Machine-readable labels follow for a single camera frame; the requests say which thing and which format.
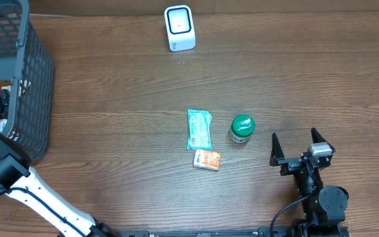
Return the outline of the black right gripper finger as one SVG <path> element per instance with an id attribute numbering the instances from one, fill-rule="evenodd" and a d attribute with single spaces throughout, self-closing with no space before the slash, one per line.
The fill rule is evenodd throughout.
<path id="1" fill-rule="evenodd" d="M 314 143 L 320 143 L 320 142 L 327 142 L 318 132 L 316 128 L 311 128 L 311 137 L 313 139 Z M 333 152 L 335 152 L 335 148 L 330 144 L 330 147 L 333 149 Z"/>
<path id="2" fill-rule="evenodd" d="M 270 166 L 278 166 L 279 162 L 284 160 L 284 152 L 282 151 L 279 139 L 276 133 L 272 134 L 272 149 L 270 154 Z"/>

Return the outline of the green lid jar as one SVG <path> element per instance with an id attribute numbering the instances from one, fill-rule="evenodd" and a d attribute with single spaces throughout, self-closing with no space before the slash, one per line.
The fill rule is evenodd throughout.
<path id="1" fill-rule="evenodd" d="M 239 144 L 246 143 L 255 131 L 255 121 L 249 115 L 237 115 L 228 131 L 230 139 Z"/>

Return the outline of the orange small box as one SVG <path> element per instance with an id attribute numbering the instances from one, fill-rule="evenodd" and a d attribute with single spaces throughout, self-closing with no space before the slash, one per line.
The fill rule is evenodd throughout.
<path id="1" fill-rule="evenodd" d="M 193 159 L 193 166 L 200 169 L 218 171 L 220 169 L 221 153 L 197 149 Z"/>

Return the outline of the teal tissue packet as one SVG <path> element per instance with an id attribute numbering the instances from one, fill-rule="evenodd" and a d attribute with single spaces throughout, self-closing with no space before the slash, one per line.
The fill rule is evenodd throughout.
<path id="1" fill-rule="evenodd" d="M 210 133 L 212 120 L 213 116 L 208 111 L 188 110 L 189 137 L 187 150 L 212 150 Z"/>

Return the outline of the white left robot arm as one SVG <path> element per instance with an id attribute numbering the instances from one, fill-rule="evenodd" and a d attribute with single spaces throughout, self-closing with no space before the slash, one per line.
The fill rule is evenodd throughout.
<path id="1" fill-rule="evenodd" d="M 7 195 L 50 222 L 63 236 L 118 236 L 54 191 L 31 166 L 32 159 L 14 141 L 0 133 L 0 196 Z"/>

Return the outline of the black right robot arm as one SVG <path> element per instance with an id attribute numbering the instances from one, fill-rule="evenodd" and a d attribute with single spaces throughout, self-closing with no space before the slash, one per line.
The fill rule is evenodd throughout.
<path id="1" fill-rule="evenodd" d="M 293 176 L 299 199 L 283 207 L 271 220 L 264 236 L 349 236 L 348 228 L 340 226 L 345 220 L 349 194 L 340 186 L 325 186 L 319 171 L 331 165 L 335 148 L 317 131 L 311 129 L 313 143 L 299 157 L 286 159 L 277 134 L 272 135 L 269 165 L 280 167 L 281 176 Z M 277 218 L 296 205 L 302 205 L 302 219 L 289 227 L 277 228 Z"/>

